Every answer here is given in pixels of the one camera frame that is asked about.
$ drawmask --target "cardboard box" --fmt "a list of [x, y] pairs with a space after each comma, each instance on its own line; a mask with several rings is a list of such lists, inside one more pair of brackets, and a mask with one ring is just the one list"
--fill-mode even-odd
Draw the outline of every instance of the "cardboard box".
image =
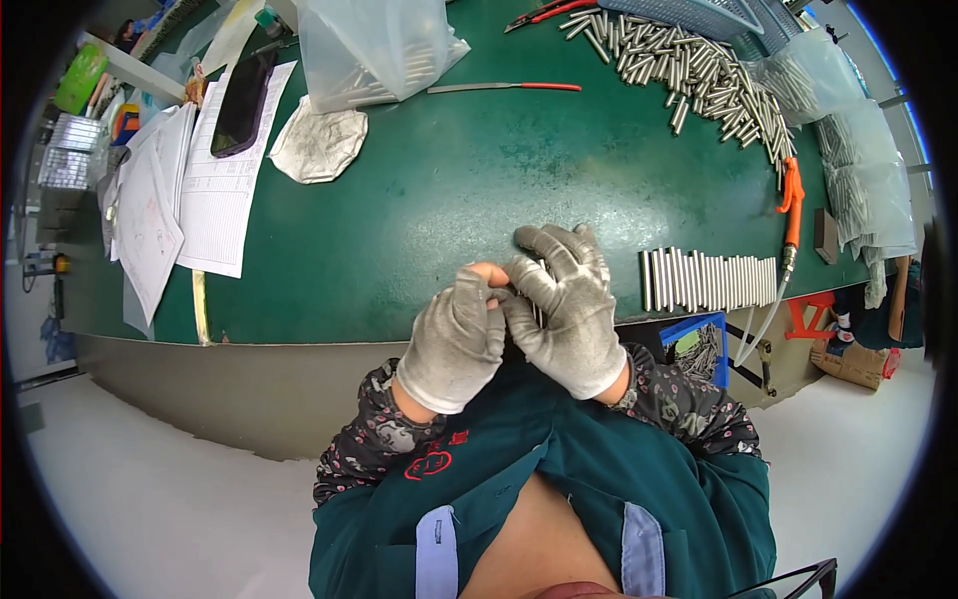
[[885, 369], [888, 350], [869, 350], [853, 341], [840, 348], [829, 347], [828, 339], [815, 339], [809, 360], [825, 373], [869, 389], [878, 390], [883, 379], [891, 374]]

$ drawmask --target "green table surface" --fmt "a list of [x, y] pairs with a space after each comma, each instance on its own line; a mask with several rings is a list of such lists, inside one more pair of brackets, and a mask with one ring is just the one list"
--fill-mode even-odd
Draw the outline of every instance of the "green table surface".
[[[168, 38], [215, 8], [207, 2]], [[261, 165], [242, 278], [206, 278], [211, 337], [233, 343], [342, 343], [408, 339], [412, 321], [455, 269], [507, 262], [515, 227], [588, 222], [612, 274], [621, 322], [648, 313], [638, 252], [658, 246], [708, 255], [781, 257], [786, 217], [764, 149], [720, 144], [718, 127], [690, 115], [668, 126], [664, 86], [625, 86], [564, 20], [502, 30], [536, 0], [457, 2], [449, 23], [472, 47], [439, 84], [577, 83], [582, 92], [497, 89], [427, 95], [364, 108], [369, 134], [335, 181], [301, 185]], [[256, 31], [246, 45], [266, 43]], [[280, 62], [299, 58], [299, 46]], [[303, 64], [280, 100], [271, 147], [307, 93]], [[806, 191], [802, 241], [787, 297], [865, 281], [849, 252], [825, 265], [812, 248], [812, 212], [827, 205], [810, 127], [795, 146]], [[96, 224], [95, 215], [89, 220]], [[64, 329], [143, 338], [122, 322], [122, 272], [103, 259], [99, 229], [72, 246]], [[155, 318], [157, 341], [196, 343], [190, 271], [173, 270]]]

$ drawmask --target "gloved hand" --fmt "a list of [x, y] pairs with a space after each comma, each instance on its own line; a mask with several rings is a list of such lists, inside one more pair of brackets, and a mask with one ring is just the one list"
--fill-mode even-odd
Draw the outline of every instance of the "gloved hand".
[[496, 265], [463, 266], [452, 287], [416, 317], [396, 369], [399, 385], [416, 403], [458, 414], [492, 380], [502, 364], [506, 321], [498, 302], [512, 296], [502, 288], [507, 283]]
[[526, 256], [504, 266], [509, 280], [548, 316], [541, 329], [528, 302], [513, 297], [502, 309], [515, 345], [577, 400], [596, 397], [622, 375], [626, 349], [612, 326], [615, 298], [608, 266], [585, 224], [571, 233], [552, 224], [515, 230], [515, 242], [545, 259], [556, 281]]

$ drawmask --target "patterned shirt sleeve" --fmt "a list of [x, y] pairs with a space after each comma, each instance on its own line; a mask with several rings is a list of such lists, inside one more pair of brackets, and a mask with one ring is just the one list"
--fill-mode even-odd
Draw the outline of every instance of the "patterned shirt sleeve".
[[745, 407], [724, 389], [656, 364], [645, 346], [623, 343], [631, 373], [625, 396], [609, 408], [657, 426], [692, 450], [761, 458], [759, 435]]
[[359, 415], [332, 438], [319, 458], [312, 486], [318, 506], [349, 489], [379, 484], [404, 453], [442, 434], [446, 416], [418, 425], [396, 407], [392, 384], [398, 363], [397, 357], [390, 358], [359, 385]]

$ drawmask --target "red stand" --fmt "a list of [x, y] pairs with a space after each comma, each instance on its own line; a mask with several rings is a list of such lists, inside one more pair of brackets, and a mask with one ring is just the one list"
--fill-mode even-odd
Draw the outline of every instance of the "red stand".
[[[816, 331], [818, 321], [821, 320], [825, 308], [831, 308], [835, 303], [834, 293], [822, 291], [812, 295], [803, 295], [788, 300], [788, 309], [791, 310], [791, 320], [795, 327], [794, 333], [785, 333], [785, 339], [831, 339], [835, 331]], [[805, 326], [805, 306], [815, 306], [815, 315], [809, 325]]]

